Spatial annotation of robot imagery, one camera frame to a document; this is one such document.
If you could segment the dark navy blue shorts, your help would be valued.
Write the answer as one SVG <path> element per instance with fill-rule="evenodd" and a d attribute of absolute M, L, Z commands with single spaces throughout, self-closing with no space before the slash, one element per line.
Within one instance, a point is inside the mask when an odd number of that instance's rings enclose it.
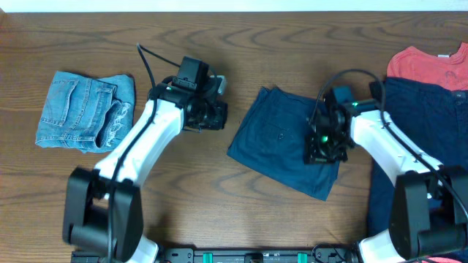
<path fill-rule="evenodd" d="M 227 155 L 296 191 L 325 201 L 339 163 L 305 164 L 307 118 L 315 100 L 279 88 L 261 88 L 236 132 Z"/>

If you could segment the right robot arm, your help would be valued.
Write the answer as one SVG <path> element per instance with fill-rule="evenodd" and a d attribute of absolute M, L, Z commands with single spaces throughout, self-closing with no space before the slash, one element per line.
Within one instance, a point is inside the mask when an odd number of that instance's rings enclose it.
<path fill-rule="evenodd" d="M 374 99 L 325 103 L 308 119 L 307 164 L 347 160 L 356 145 L 371 155 L 394 189 L 387 229 L 358 242 L 355 262 L 430 262 L 467 249 L 467 172 L 419 148 Z"/>

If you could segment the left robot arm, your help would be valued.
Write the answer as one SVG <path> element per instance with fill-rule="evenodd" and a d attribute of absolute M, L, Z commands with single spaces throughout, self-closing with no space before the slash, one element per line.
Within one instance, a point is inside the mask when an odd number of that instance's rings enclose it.
<path fill-rule="evenodd" d="M 143 234 L 140 190 L 170 141 L 184 127 L 223 129 L 224 83 L 205 93 L 159 84 L 123 141 L 92 170 L 76 168 L 67 182 L 62 238 L 109 262 L 155 262 L 159 246 Z"/>

